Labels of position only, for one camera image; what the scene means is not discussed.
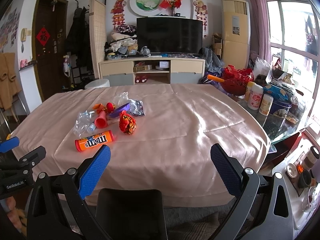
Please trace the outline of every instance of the black cap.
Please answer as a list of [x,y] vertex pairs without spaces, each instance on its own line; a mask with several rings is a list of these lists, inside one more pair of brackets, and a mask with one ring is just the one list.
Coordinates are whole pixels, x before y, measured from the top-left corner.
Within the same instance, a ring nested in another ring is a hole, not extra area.
[[320,155],[319,155],[319,150],[317,149],[317,147],[311,146],[311,147],[310,147],[310,151],[312,152],[312,154],[313,154],[314,157],[316,157],[317,159],[319,159]]

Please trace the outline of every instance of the pink satin tablecloth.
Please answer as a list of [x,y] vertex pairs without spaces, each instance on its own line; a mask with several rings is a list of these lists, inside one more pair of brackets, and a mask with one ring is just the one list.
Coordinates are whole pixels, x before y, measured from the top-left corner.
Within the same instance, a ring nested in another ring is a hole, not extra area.
[[80,90],[56,94],[35,109],[12,136],[20,139],[13,150],[19,159],[42,145],[46,158],[33,168],[34,179],[42,171],[63,174],[92,157],[97,149],[77,152],[73,133],[79,112],[97,103],[106,104],[127,91],[142,100],[145,117],[137,117],[133,135],[125,135],[118,120],[112,130],[116,141],[108,144],[111,161],[91,196],[95,205],[99,190],[159,189],[164,205],[204,207],[232,199],[210,159],[210,148],[219,143],[243,167],[258,171],[270,140],[240,105],[211,85],[134,85]]

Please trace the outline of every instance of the metal screw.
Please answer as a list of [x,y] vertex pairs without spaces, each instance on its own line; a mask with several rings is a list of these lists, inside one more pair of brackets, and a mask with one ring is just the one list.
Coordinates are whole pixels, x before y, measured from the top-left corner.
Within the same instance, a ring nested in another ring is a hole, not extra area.
[[76,169],[75,168],[71,168],[71,169],[68,170],[68,174],[69,175],[73,175],[75,173],[76,173]]
[[276,172],[275,176],[278,178],[278,179],[282,179],[282,174],[280,172]]
[[247,173],[247,174],[253,174],[253,169],[251,169],[251,168],[246,168],[245,170],[245,173]]
[[45,177],[45,173],[41,172],[38,177],[39,177],[39,179],[43,179]]

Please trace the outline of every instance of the red diamond paper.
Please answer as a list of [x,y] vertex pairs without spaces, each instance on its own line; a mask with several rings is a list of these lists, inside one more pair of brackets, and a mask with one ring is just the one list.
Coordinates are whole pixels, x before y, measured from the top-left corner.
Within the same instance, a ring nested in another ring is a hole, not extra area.
[[39,31],[36,38],[38,39],[38,41],[41,43],[42,46],[45,46],[47,44],[47,41],[50,38],[50,34],[44,27],[42,27],[42,29]]

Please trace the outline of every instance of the brown wooden door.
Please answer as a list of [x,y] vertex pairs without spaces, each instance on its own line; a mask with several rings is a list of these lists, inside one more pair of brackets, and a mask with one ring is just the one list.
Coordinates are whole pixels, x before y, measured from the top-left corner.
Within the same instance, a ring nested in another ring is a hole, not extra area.
[[69,86],[63,73],[67,5],[58,2],[53,11],[51,2],[39,0],[35,23],[37,72],[44,100],[62,92],[62,86]]

